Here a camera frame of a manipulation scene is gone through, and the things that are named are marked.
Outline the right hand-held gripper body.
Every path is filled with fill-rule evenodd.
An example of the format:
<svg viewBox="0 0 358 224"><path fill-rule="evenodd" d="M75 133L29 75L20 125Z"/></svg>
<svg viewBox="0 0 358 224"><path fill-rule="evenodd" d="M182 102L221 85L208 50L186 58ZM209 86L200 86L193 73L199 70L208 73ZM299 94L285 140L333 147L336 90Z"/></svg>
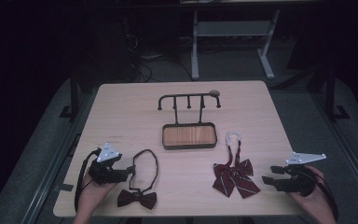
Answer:
<svg viewBox="0 0 358 224"><path fill-rule="evenodd" d="M309 154L294 152L285 162L285 175L290 175L289 179L275 180L274 187L277 191L299 192L302 197L309 196L316 187L324 193L327 189L319 182L319 176L305 166L306 163L321 161L326 158L325 154Z"/></svg>

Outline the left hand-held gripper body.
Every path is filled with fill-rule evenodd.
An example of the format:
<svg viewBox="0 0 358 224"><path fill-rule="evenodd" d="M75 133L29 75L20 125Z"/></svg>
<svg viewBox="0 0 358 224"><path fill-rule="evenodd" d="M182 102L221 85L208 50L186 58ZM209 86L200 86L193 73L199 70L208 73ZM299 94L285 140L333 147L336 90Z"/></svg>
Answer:
<svg viewBox="0 0 358 224"><path fill-rule="evenodd" d="M98 185L121 182L121 173L113 169L113 164L119 161L122 154L109 142L99 149L97 159L91 163L89 175Z"/></svg>

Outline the dark maroon bow tie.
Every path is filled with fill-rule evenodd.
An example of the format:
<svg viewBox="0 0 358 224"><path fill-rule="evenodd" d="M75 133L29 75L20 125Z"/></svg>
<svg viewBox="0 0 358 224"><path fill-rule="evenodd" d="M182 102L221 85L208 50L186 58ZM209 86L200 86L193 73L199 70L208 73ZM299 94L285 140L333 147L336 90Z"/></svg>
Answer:
<svg viewBox="0 0 358 224"><path fill-rule="evenodd" d="M141 150L137 154L135 154L132 158L132 166L136 168L136 160L143 154L150 153L155 160L156 164L156 172L154 178L150 185L145 189L134 188L132 186L132 180L136 177L136 171L133 171L131 175L131 179L129 182L129 189L123 189L117 196L117 206L123 207L127 206L131 203L139 203L142 207L147 208L148 210L152 210L158 200L158 196L156 192L151 192L151 189L154 187L156 180L158 178L159 166L158 166L158 158L156 154L149 148Z"/></svg>

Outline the striped maroon bow tie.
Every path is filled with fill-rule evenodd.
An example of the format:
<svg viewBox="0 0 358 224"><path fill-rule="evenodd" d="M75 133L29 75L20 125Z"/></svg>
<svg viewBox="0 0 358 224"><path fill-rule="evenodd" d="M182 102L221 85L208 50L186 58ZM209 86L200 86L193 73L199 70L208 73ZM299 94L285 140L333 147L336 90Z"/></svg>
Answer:
<svg viewBox="0 0 358 224"><path fill-rule="evenodd" d="M260 188L251 179L254 175L253 165L249 159L241 160L241 135L227 133L226 135L228 161L225 164L215 163L213 173L215 181L213 188L230 197L236 189L243 199L256 195Z"/></svg>

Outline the black hook rack wooden tray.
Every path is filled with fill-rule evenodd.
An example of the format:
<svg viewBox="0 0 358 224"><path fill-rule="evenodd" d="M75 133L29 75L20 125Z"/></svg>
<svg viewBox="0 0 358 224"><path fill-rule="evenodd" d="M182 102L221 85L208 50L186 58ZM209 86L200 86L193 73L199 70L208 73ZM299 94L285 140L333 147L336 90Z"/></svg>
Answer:
<svg viewBox="0 0 358 224"><path fill-rule="evenodd" d="M212 97L216 107L220 108L220 92L211 90L203 93L165 94L158 99L158 111L162 110L162 102L172 99L174 123L162 126L162 145L166 150L214 148L217 144L217 132L213 122L203 122L203 109L206 107L205 98ZM192 98L199 100L199 118L197 122L180 123L178 116L178 100L186 99L186 108L192 108Z"/></svg>

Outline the person's left hand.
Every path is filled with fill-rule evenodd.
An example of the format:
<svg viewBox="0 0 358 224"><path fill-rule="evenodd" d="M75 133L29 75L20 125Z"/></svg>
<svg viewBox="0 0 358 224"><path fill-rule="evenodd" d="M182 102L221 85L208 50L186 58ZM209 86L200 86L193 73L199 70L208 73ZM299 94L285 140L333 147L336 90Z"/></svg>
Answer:
<svg viewBox="0 0 358 224"><path fill-rule="evenodd" d="M90 217L116 185L116 183L98 185L89 174L86 174L83 179L76 215L78 217Z"/></svg>

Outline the person's right hand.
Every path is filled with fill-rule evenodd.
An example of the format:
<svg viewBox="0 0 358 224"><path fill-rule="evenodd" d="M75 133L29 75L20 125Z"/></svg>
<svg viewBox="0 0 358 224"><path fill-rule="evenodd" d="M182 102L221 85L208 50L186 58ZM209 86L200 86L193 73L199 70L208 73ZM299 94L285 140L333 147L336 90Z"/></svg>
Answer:
<svg viewBox="0 0 358 224"><path fill-rule="evenodd" d="M296 202L314 221L316 218L335 218L330 201L324 192L316 187L307 197L302 197L299 193L288 192L287 195Z"/></svg>

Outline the black metal stand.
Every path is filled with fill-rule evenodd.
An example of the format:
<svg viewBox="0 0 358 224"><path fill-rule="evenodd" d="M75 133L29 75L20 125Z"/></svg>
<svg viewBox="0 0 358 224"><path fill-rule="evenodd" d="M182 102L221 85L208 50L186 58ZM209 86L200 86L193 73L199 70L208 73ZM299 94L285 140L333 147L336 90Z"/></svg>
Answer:
<svg viewBox="0 0 358 224"><path fill-rule="evenodd" d="M336 73L333 65L326 68L324 111L332 121L348 119L350 116L343 105L335 105Z"/></svg>
<svg viewBox="0 0 358 224"><path fill-rule="evenodd" d="M67 118L71 121L76 118L79 110L78 90L78 74L76 70L73 70L70 76L70 104L62 109L61 118Z"/></svg>

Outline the white metal desk frame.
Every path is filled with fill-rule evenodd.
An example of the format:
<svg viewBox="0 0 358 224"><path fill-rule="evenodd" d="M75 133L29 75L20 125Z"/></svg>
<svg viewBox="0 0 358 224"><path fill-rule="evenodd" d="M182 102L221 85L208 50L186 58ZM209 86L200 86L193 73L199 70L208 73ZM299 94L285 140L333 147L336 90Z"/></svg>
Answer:
<svg viewBox="0 0 358 224"><path fill-rule="evenodd" d="M277 26L281 11L276 9L269 21L200 21L198 12L194 12L192 50L191 50L191 78L200 78L198 40L200 37L238 37L264 36L264 45L257 50L259 61L267 79L274 79L275 75L268 59L269 46Z"/></svg>

